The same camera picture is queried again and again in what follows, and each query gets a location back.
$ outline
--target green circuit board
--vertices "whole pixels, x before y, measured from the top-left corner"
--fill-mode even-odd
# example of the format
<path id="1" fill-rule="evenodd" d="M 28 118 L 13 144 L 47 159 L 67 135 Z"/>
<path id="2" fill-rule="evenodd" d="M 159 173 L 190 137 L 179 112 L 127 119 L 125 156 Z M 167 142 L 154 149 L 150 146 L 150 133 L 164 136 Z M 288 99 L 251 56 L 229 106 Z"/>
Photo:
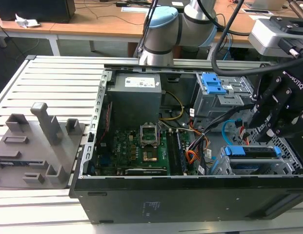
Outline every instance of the green circuit board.
<path id="1" fill-rule="evenodd" d="M 149 168 L 165 169 L 170 175 L 170 164 L 166 142 L 166 131 L 158 132 L 158 146 L 141 146 L 141 136 L 138 130 L 117 130 L 113 136 L 112 151 L 109 160 L 102 165 L 102 157 L 99 156 L 97 164 L 98 175 L 115 176 L 118 168 Z M 182 146 L 189 144 L 187 132 L 180 134 Z M 154 131 L 144 132 L 144 140 L 154 140 Z"/>

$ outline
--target silver robot arm segment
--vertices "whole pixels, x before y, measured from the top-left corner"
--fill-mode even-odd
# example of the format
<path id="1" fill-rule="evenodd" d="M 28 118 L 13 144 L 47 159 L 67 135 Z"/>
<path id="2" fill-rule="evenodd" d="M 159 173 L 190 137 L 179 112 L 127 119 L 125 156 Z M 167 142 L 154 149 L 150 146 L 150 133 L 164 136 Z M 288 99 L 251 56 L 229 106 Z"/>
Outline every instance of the silver robot arm segment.
<path id="1" fill-rule="evenodd" d="M 215 1 L 202 0 L 213 18 L 216 16 Z M 174 45 L 207 46 L 217 31 L 200 9 L 197 0 L 191 0 L 182 14 L 177 14 L 177 10 L 172 7 L 157 7 L 151 22 L 139 57 L 140 65 L 171 66 Z"/>

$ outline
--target motherboard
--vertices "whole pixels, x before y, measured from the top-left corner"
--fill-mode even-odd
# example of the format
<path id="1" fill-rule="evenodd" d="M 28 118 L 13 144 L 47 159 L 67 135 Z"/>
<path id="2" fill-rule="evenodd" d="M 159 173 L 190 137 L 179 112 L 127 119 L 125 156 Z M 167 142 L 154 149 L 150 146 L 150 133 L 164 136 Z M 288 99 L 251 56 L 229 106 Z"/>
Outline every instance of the motherboard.
<path id="1" fill-rule="evenodd" d="M 143 125 L 136 130 L 116 130 L 112 139 L 110 150 L 98 151 L 99 176 L 170 176 L 189 171 L 187 131 L 158 131 L 155 125 Z"/>

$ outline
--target ventilation hole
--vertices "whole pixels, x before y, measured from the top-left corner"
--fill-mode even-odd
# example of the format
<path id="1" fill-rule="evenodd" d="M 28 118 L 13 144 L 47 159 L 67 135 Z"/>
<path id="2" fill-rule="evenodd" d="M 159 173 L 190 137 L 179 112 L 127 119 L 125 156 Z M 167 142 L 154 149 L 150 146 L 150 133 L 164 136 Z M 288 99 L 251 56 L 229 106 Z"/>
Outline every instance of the ventilation hole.
<path id="1" fill-rule="evenodd" d="M 288 171 L 287 168 L 283 168 L 283 172 L 284 172 L 285 174 L 288 174 L 288 173 L 289 173 L 289 171 Z"/>

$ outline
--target desktop computer case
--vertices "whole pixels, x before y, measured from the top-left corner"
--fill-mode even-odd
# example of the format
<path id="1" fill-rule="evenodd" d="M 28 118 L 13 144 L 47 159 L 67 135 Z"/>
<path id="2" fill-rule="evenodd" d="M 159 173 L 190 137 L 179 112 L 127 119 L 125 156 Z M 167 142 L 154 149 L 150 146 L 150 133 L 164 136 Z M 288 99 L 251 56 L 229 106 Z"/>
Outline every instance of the desktop computer case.
<path id="1" fill-rule="evenodd" d="M 0 18 L 15 20 L 17 14 L 38 22 L 68 23 L 75 12 L 74 0 L 0 0 Z"/>

